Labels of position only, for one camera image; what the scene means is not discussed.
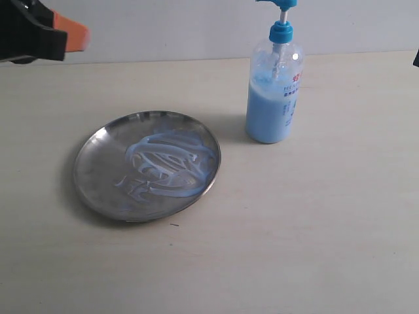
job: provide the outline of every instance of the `metal plate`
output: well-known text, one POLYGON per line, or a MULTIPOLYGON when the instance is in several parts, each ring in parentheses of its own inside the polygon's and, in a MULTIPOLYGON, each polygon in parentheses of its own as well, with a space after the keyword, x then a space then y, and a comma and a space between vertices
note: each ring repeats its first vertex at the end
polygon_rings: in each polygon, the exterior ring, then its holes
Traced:
POLYGON ((73 177, 82 201, 116 220, 170 216, 198 200, 215 180, 219 144, 199 121, 147 111, 119 118, 84 144, 73 177))

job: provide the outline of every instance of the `blue liquid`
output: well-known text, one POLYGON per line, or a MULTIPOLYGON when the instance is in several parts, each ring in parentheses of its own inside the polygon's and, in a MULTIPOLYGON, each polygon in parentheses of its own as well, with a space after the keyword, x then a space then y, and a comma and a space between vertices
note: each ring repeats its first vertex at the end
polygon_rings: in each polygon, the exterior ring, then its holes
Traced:
POLYGON ((246 132, 254 140, 271 144, 282 141, 291 131, 297 93, 284 97, 283 88, 266 82, 249 84, 246 132))

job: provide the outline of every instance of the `white table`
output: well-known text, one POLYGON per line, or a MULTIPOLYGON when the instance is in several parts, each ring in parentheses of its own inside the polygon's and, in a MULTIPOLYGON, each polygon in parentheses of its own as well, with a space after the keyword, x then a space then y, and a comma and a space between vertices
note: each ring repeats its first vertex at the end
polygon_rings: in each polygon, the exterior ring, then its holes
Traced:
POLYGON ((248 60, 0 68, 0 313, 417 313, 414 55, 309 57, 277 145, 244 133, 248 60), (208 125, 221 170, 177 215, 112 223, 75 198, 73 159, 148 109, 208 125))

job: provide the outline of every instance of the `wall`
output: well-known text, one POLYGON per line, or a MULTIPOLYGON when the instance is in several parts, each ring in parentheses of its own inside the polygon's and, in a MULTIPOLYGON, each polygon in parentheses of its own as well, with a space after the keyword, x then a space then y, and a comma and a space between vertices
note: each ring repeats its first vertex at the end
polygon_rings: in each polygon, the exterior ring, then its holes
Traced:
MULTIPOLYGON (((43 0, 86 24, 92 42, 66 62, 248 57, 279 11, 254 0, 43 0)), ((300 0, 289 13, 308 54, 410 50, 419 46, 419 1, 300 0)))

